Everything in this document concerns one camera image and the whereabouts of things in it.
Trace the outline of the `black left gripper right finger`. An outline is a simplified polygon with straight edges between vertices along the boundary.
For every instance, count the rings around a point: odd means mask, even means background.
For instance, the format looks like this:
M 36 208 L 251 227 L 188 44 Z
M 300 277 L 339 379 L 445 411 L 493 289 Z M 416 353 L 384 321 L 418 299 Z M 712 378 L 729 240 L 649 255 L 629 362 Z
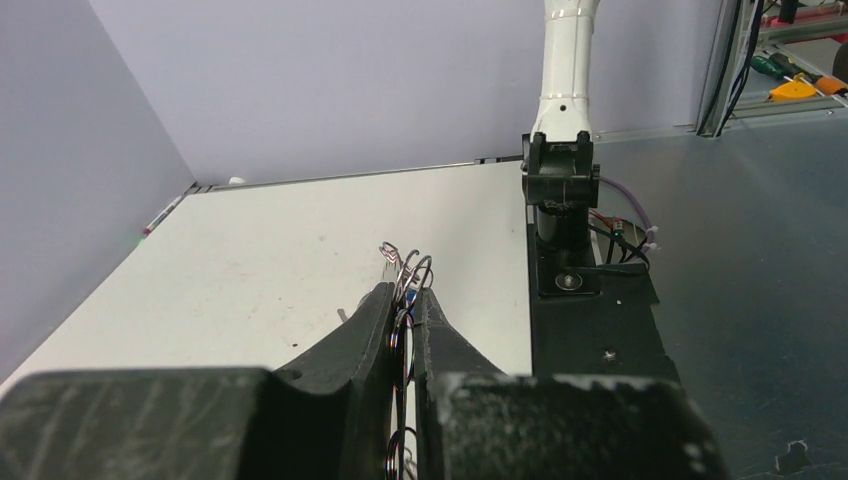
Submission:
M 502 372 L 447 320 L 435 293 L 414 308 L 421 479 L 722 479 L 701 412 L 674 382 Z

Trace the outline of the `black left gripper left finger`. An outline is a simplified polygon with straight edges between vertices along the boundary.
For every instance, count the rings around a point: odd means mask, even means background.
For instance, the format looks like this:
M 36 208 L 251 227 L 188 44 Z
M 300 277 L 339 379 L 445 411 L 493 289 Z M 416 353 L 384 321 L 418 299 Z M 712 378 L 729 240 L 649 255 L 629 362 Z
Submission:
M 381 479 L 394 287 L 277 370 L 52 371 L 1 402 L 5 479 Z

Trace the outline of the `large metal keyring with rings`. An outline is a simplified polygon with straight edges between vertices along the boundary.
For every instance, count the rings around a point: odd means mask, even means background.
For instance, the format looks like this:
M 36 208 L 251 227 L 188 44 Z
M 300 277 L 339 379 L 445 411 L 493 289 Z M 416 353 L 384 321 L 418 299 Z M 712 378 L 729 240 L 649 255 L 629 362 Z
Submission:
M 408 392 L 413 382 L 412 334 L 414 310 L 419 293 L 432 284 L 432 263 L 429 255 L 417 249 L 404 254 L 394 244 L 384 241 L 378 251 L 385 258 L 383 279 L 393 285 L 394 309 L 388 335 L 392 369 L 394 427 L 389 436 L 385 457 L 387 479 L 413 479 L 413 462 L 407 459 L 406 436 L 414 429 L 407 425 Z

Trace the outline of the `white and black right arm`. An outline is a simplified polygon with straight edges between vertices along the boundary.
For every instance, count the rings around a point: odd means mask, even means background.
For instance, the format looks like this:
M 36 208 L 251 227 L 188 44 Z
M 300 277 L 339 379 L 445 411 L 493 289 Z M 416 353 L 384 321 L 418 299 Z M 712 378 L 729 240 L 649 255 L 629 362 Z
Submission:
M 541 92 L 526 135 L 522 178 L 535 209 L 537 242 L 561 267 L 595 264 L 589 210 L 598 204 L 599 167 L 593 163 L 589 67 L 594 0 L 546 1 Z

